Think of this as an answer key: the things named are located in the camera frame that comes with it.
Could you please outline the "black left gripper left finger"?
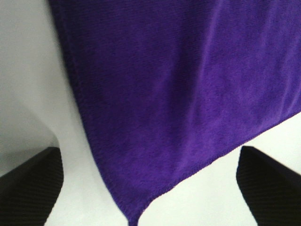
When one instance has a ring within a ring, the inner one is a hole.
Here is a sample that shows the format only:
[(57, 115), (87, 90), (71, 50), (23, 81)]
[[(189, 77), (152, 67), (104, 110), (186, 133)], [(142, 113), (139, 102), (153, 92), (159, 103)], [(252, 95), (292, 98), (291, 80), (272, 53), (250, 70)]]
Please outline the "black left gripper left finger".
[(63, 186), (60, 149), (49, 147), (0, 178), (0, 224), (45, 225)]

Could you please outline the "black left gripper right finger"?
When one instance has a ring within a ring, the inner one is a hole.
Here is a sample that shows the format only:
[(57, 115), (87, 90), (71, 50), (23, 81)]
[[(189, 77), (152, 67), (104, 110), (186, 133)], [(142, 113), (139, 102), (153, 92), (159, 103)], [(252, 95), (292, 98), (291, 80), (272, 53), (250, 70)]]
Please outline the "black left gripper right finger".
[(257, 225), (300, 226), (300, 174), (252, 146), (243, 146), (236, 180)]

